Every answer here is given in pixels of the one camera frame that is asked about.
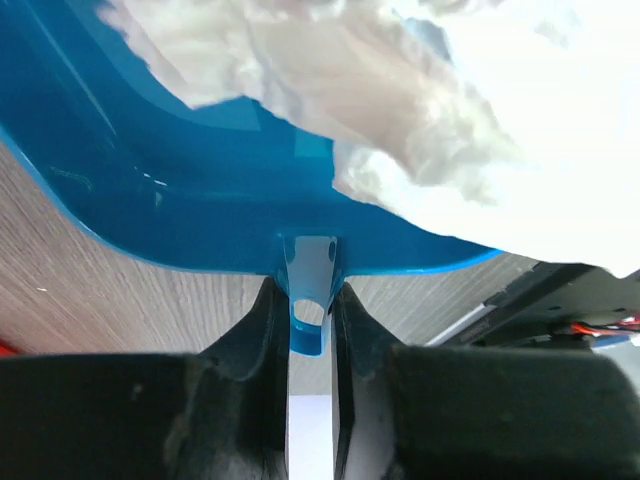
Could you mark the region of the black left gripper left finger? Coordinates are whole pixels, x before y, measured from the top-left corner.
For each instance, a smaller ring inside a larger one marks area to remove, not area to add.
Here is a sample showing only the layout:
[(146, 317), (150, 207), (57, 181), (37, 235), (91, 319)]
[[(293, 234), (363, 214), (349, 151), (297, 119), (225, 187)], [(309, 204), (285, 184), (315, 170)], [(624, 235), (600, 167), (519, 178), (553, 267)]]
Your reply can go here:
[(1, 362), (5, 479), (284, 479), (288, 299), (266, 279), (204, 351)]

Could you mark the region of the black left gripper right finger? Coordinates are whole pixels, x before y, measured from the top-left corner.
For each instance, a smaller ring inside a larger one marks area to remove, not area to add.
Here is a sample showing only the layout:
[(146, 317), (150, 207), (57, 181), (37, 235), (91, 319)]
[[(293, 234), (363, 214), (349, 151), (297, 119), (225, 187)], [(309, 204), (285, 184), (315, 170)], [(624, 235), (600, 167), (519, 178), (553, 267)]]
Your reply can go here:
[(610, 359), (402, 343), (350, 286), (332, 308), (338, 479), (635, 479), (639, 400)]

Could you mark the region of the blue plastic dustpan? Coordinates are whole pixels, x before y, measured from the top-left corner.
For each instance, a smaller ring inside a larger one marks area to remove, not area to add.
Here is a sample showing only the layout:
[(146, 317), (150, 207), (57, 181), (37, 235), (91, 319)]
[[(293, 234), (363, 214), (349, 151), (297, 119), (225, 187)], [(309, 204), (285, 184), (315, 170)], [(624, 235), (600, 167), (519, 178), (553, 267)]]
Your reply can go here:
[(169, 268), (269, 276), (321, 308), (349, 276), (496, 256), (338, 193), (332, 142), (254, 100), (186, 107), (98, 7), (1, 5), (1, 139), (92, 237)]

